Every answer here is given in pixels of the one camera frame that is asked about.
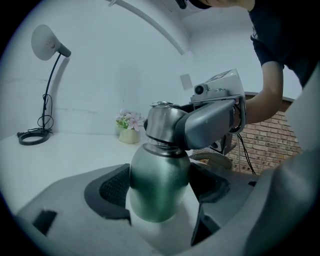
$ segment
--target ceiling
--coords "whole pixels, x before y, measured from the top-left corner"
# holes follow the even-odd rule
[[[201,30],[217,29],[221,26],[223,29],[234,26],[248,29],[252,27],[248,12],[240,7],[182,10],[175,0],[159,1],[181,21],[189,34]]]

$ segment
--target metal bottle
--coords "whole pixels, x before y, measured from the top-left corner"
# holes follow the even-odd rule
[[[143,220],[172,217],[189,183],[189,157],[174,144],[175,125],[185,114],[168,102],[157,102],[149,111],[149,141],[136,151],[130,167],[130,202]]]

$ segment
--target white table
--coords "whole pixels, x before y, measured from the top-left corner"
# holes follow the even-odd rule
[[[56,133],[42,144],[23,146],[16,136],[8,137],[0,140],[1,192],[12,213],[16,214],[55,181],[130,163],[145,142],[125,144],[115,135]],[[160,252],[172,255],[190,247],[199,208],[190,186],[177,214],[165,222],[150,223],[138,218],[129,200],[126,208],[130,210],[132,226]]]

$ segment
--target sleeve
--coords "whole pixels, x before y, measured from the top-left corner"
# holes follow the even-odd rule
[[[253,42],[254,51],[260,61],[261,66],[267,62],[279,62],[273,53],[259,40],[250,37]]]

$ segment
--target desk lamp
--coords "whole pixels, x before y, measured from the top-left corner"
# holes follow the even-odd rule
[[[71,51],[66,48],[55,36],[52,30],[47,25],[39,25],[32,33],[31,38],[31,46],[34,54],[42,61],[49,60],[56,52],[59,53],[53,69],[51,71],[45,94],[42,95],[43,97],[43,109],[42,109],[42,116],[39,117],[37,123],[38,128],[29,129],[27,132],[18,132],[17,136],[19,139],[19,143],[25,146],[37,145],[47,141],[50,137],[50,133],[52,133],[52,127],[54,125],[54,119],[52,117],[52,110],[53,110],[53,103],[52,97],[48,94],[48,89],[50,85],[50,81],[52,75],[55,71],[56,65],[61,55],[65,57],[70,57]],[[50,114],[46,114],[47,110],[47,103],[48,100],[51,100],[51,112]],[[52,125],[49,128],[46,128],[46,124],[52,120]],[[40,139],[33,140],[33,141],[24,141],[26,138],[30,137],[40,137]]]

